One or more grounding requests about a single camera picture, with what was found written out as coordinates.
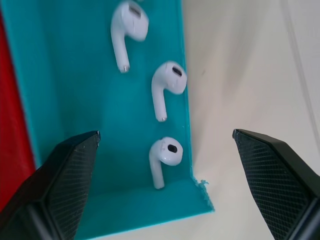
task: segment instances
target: teal surface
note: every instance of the teal surface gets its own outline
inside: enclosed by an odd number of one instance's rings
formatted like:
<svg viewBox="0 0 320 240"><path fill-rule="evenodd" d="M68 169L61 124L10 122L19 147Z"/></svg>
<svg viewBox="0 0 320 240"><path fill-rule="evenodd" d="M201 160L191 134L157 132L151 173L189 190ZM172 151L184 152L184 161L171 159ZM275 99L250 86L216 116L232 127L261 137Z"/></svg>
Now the teal surface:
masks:
<svg viewBox="0 0 320 240"><path fill-rule="evenodd" d="M188 91L165 92L155 118L151 79L163 62L186 68L180 0L145 0L144 42L126 38L130 71L118 71L110 23L118 0L0 0L35 163L64 139L99 130L92 185L76 239L92 239L213 211L192 175ZM148 154L177 139L181 164L162 165L153 188Z"/></svg>

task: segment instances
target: white earbud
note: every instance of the white earbud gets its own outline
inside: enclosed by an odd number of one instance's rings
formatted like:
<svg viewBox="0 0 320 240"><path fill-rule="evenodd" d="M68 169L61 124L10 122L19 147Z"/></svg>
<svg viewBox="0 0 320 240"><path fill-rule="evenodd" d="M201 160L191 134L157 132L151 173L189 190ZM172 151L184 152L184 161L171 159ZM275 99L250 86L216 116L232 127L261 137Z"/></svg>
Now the white earbud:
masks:
<svg viewBox="0 0 320 240"><path fill-rule="evenodd" d="M125 36L142 42L148 33L149 19L144 10L133 1L124 1L116 8L111 21L111 39L116 64L121 73L130 69Z"/></svg>
<svg viewBox="0 0 320 240"><path fill-rule="evenodd" d="M167 120L164 89L173 94L182 94L187 85L187 74L174 61L163 63L154 73L151 83L155 118L159 122Z"/></svg>
<svg viewBox="0 0 320 240"><path fill-rule="evenodd" d="M165 186L161 162L169 166L176 166L181 163L183 151L181 144L172 137L164 137L152 145L149 162L153 185L156 189L162 189Z"/></svg>

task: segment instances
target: white surface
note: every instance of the white surface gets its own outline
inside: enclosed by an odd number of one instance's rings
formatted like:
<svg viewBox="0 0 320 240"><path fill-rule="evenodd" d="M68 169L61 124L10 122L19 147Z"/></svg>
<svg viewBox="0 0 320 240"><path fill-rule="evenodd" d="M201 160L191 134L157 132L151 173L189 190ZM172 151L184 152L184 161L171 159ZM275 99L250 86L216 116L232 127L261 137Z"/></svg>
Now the white surface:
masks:
<svg viewBox="0 0 320 240"><path fill-rule="evenodd" d="M107 239L273 239L250 194L233 129L287 142L320 173L317 134L280 1L184 1L194 173L210 183L207 190L216 212ZM303 10L294 17L304 15ZM305 47L306 58L318 54L319 60L319 52ZM319 76L315 69L310 71L314 81Z"/></svg>
<svg viewBox="0 0 320 240"><path fill-rule="evenodd" d="M320 147L320 1L289 0L288 7L295 39L292 51L300 62L299 75L304 84L306 102L315 126L316 141Z"/></svg>

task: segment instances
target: red object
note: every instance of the red object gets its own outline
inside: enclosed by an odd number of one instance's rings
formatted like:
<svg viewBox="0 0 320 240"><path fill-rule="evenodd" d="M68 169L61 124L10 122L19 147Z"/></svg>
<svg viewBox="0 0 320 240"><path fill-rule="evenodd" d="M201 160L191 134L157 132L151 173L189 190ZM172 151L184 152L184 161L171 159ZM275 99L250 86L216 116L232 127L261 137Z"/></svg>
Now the red object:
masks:
<svg viewBox="0 0 320 240"><path fill-rule="evenodd" d="M34 171L23 107L0 15L0 211Z"/></svg>

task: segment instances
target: black mesh pattern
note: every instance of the black mesh pattern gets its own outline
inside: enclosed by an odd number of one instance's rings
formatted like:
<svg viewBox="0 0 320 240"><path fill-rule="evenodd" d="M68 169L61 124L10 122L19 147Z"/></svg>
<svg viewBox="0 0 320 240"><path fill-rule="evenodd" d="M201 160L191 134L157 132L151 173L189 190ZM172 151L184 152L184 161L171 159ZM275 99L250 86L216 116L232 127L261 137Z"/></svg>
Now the black mesh pattern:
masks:
<svg viewBox="0 0 320 240"><path fill-rule="evenodd" d="M309 205L308 193L265 143L234 136L252 196L276 240L286 240Z"/></svg>
<svg viewBox="0 0 320 240"><path fill-rule="evenodd" d="M48 194L47 208L62 239L72 240L76 235L88 199L98 142L96 134L73 150Z"/></svg>

